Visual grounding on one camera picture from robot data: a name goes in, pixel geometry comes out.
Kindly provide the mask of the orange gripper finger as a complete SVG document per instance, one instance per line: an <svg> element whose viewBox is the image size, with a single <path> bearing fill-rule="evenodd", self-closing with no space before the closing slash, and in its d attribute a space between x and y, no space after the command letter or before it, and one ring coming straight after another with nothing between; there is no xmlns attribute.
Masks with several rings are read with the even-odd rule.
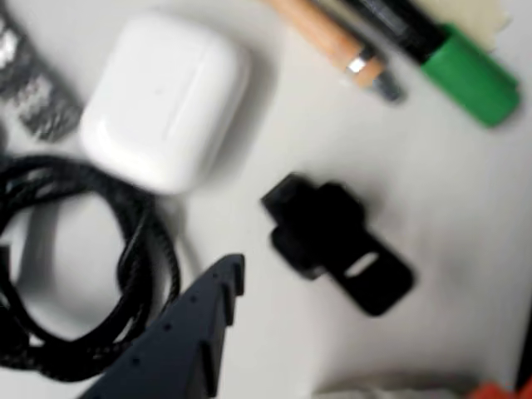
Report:
<svg viewBox="0 0 532 399"><path fill-rule="evenodd" d="M528 381L516 392L506 391L495 384L486 384L471 393L471 399L531 399L532 386Z"/></svg>

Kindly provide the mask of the navy gripper finger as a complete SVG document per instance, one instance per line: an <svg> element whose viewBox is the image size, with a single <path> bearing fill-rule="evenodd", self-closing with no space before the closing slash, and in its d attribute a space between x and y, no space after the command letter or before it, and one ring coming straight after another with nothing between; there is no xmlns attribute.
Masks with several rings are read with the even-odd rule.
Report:
<svg viewBox="0 0 532 399"><path fill-rule="evenodd" d="M241 254L213 264L83 397L215 398L225 331L244 294L244 272Z"/></svg>

